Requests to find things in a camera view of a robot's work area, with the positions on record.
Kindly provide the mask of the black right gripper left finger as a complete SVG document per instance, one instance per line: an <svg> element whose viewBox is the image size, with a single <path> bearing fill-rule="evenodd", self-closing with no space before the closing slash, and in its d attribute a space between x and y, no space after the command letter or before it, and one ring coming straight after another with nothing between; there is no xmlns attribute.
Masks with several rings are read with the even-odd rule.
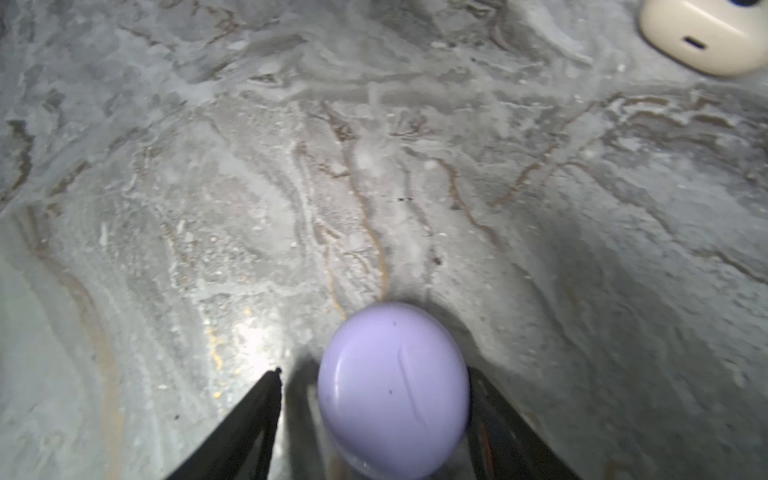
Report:
<svg viewBox="0 0 768 480"><path fill-rule="evenodd" d="M168 480L267 478L281 413L281 373L265 372Z"/></svg>

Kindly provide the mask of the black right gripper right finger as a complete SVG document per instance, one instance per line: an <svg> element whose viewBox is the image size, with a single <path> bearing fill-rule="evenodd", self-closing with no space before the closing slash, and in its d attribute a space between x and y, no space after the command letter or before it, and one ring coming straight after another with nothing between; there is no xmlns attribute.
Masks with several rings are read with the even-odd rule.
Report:
<svg viewBox="0 0 768 480"><path fill-rule="evenodd" d="M473 471L483 480L578 480L480 370L468 369L466 431Z"/></svg>

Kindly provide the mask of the purple round earbud case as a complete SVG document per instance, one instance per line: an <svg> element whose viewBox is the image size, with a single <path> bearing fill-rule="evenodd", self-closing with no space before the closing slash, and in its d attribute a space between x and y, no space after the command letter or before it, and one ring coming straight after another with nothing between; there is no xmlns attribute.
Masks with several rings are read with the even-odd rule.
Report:
<svg viewBox="0 0 768 480"><path fill-rule="evenodd" d="M428 478L469 420L468 368L453 336L401 302L368 306L336 330L317 391L331 441L369 479Z"/></svg>

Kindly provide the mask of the cream earbud charging case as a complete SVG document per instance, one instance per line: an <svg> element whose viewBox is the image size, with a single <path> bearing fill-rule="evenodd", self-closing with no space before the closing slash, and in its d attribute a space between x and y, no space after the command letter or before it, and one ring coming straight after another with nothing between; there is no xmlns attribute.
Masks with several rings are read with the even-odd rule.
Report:
<svg viewBox="0 0 768 480"><path fill-rule="evenodd" d="M700 73L734 77L767 65L763 0L647 0L638 26L651 46Z"/></svg>

